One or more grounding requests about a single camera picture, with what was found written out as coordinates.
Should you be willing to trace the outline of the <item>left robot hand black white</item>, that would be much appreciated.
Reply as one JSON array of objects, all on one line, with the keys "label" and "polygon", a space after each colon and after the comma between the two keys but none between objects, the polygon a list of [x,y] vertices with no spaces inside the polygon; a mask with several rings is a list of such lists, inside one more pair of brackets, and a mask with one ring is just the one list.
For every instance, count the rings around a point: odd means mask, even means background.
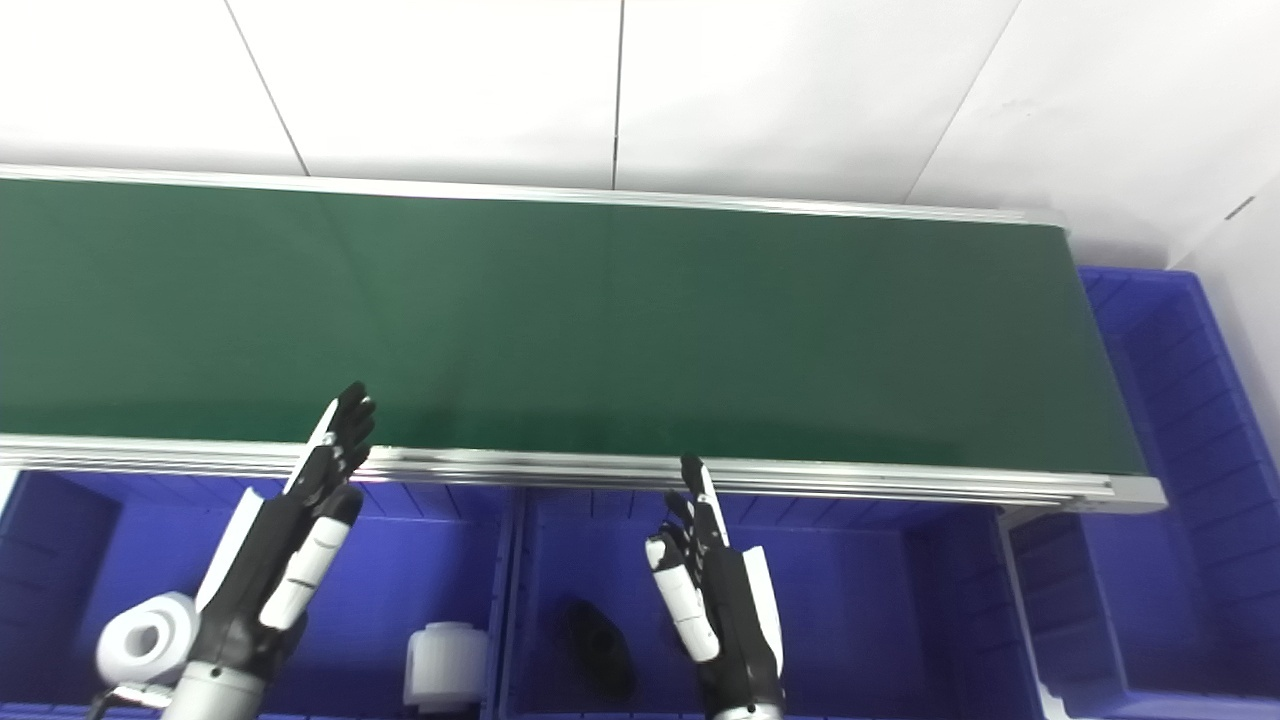
[{"label": "left robot hand black white", "polygon": [[364,507],[365,493],[351,478],[371,452],[376,407],[356,380],[325,409],[285,488],[262,502],[201,610],[192,664],[207,664],[218,676],[278,676]]}]

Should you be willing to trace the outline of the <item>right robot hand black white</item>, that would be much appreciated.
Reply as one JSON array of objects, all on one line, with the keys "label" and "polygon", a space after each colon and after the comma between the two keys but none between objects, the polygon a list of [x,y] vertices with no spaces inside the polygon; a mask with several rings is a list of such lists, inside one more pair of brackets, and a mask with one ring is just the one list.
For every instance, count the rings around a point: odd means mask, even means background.
[{"label": "right robot hand black white", "polygon": [[732,546],[704,461],[680,460],[686,492],[645,541],[646,562],[698,673],[708,719],[782,719],[785,650],[765,552]]}]

